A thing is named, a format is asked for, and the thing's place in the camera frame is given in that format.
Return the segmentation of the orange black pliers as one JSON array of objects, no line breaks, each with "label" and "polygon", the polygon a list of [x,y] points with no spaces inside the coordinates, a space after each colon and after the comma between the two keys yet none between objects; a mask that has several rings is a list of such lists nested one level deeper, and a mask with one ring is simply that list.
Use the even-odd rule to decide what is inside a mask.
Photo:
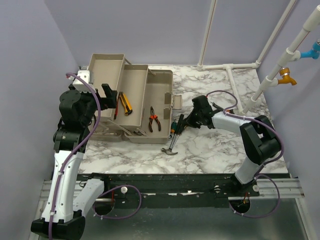
[{"label": "orange black pliers", "polygon": [[153,132],[153,122],[156,122],[158,131],[160,132],[162,130],[161,123],[158,119],[158,116],[155,114],[155,110],[153,106],[150,107],[150,117],[149,117],[149,124],[148,124],[148,129],[152,133]]}]

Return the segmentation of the red black utility knife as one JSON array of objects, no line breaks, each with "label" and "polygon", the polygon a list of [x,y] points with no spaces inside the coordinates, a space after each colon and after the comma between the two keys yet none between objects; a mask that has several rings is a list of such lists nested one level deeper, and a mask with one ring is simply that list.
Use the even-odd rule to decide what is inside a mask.
[{"label": "red black utility knife", "polygon": [[120,96],[117,97],[116,108],[115,108],[113,120],[116,120],[116,119],[117,119],[118,110],[119,110],[119,104],[120,104]]}]

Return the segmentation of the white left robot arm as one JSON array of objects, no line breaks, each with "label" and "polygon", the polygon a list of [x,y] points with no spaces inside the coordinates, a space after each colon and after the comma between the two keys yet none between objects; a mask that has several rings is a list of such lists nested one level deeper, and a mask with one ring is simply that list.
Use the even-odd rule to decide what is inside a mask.
[{"label": "white left robot arm", "polygon": [[78,170],[91,136],[89,126],[97,110],[114,109],[118,92],[102,84],[105,97],[79,92],[70,87],[59,98],[61,118],[54,142],[54,172],[44,211],[31,224],[31,232],[50,240],[79,240],[86,215],[98,197],[110,194],[111,185],[103,178],[90,177],[75,196]]}]

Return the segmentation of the green handle screwdriver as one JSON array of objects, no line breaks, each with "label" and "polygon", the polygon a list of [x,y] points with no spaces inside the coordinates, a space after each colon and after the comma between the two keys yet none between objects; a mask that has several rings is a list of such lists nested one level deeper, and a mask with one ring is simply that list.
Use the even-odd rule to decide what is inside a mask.
[{"label": "green handle screwdriver", "polygon": [[170,133],[174,134],[176,132],[177,129],[177,120],[175,119],[172,123],[171,123],[171,127],[170,127]]}]

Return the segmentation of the orange screwdriver bit set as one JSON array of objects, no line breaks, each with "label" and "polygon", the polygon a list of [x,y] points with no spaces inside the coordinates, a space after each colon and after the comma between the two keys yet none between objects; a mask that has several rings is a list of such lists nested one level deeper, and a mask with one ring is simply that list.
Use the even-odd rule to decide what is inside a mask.
[{"label": "orange screwdriver bit set", "polygon": [[226,112],[229,113],[229,114],[232,114],[232,115],[235,114],[235,111],[232,108],[231,109],[227,109]]}]

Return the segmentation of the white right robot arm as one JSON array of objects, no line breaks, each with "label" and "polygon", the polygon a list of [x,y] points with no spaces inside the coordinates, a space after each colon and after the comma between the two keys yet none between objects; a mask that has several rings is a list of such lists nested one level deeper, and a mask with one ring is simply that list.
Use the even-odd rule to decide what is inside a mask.
[{"label": "white right robot arm", "polygon": [[231,176],[230,191],[241,196],[248,190],[248,184],[261,171],[268,159],[283,151],[283,143],[265,115],[245,117],[224,109],[213,109],[208,97],[201,95],[192,99],[193,109],[182,121],[181,127],[221,129],[242,138],[245,159]]}]

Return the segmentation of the beige plastic tool box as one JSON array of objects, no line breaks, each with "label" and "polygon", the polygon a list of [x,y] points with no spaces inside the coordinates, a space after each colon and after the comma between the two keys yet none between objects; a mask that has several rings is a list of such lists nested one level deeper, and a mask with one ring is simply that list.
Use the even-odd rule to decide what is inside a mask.
[{"label": "beige plastic tool box", "polygon": [[[102,84],[109,84],[112,90],[124,92],[131,107],[132,114],[125,115],[120,100],[118,115],[114,120],[115,109],[101,112],[99,125],[92,139],[104,142],[128,140],[136,144],[165,144],[171,134],[172,112],[182,108],[182,96],[174,94],[174,73],[170,69],[151,69],[147,64],[132,64],[124,54],[94,53],[87,70],[93,74],[93,86],[105,97]],[[152,123],[153,132],[149,130],[150,107],[157,115],[158,125]]]}]

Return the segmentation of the black yellow screwdriver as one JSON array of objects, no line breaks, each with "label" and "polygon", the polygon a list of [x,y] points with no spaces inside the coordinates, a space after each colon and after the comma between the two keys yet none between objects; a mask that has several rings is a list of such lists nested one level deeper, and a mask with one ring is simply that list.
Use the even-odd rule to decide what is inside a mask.
[{"label": "black yellow screwdriver", "polygon": [[187,119],[179,120],[178,123],[177,123],[177,127],[176,127],[175,133],[177,135],[180,135],[187,126],[188,126]]}]

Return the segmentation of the yellow utility knife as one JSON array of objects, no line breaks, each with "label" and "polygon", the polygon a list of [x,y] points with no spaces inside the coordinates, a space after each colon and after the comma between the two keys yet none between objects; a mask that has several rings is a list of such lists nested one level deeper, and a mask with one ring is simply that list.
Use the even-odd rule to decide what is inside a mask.
[{"label": "yellow utility knife", "polygon": [[129,102],[129,99],[128,97],[126,96],[126,94],[122,91],[119,92],[119,98],[120,98],[120,101],[124,107],[124,114],[126,116],[129,116],[133,113],[133,108]]}]

